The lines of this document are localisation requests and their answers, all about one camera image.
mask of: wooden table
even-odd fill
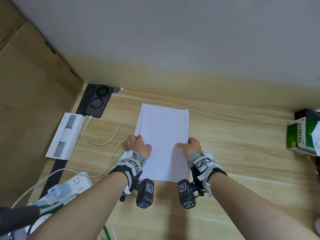
[[[293,113],[124,90],[112,95],[101,118],[92,119],[86,139],[106,142],[120,123],[130,124],[133,134],[142,103],[189,109],[189,136],[197,138],[230,177],[313,228],[313,218],[320,209],[319,185],[308,159],[286,149],[286,123],[293,120]],[[87,171],[89,175],[101,173],[114,147],[128,133],[129,128],[122,126],[105,146],[88,144],[79,136],[66,167]],[[123,151],[119,146],[109,168]],[[51,159],[47,161],[39,180],[50,173],[53,163]],[[60,183],[73,176],[65,171]],[[213,197],[199,197],[195,208],[185,210],[179,202],[176,183],[154,184],[154,201],[149,208],[138,208],[135,198],[130,196],[117,203],[110,223],[118,239],[243,239]],[[43,185],[34,190],[30,202],[38,199]]]

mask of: person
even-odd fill
[[[130,135],[126,144],[136,153],[133,158],[140,161],[142,167],[151,154],[151,145],[145,145],[141,135]],[[192,137],[187,144],[178,143],[178,147],[186,159],[192,153],[202,152],[200,142]],[[115,165],[107,177],[53,214],[28,239],[96,239],[129,185],[130,176],[117,168]],[[276,205],[220,171],[208,177],[206,183],[245,239],[319,239]]]

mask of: stack of paper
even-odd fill
[[[152,152],[142,179],[178,182],[188,179],[187,161],[177,143],[188,143],[189,110],[142,104],[134,135],[142,135]]]

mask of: person's left arm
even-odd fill
[[[151,154],[151,146],[145,145],[141,136],[130,135],[126,144],[144,158]],[[96,239],[127,185],[124,173],[109,174],[53,214],[28,240]]]

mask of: white tissue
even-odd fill
[[[320,121],[318,121],[317,125],[311,133],[311,136],[315,152],[317,153],[317,156],[320,156]]]

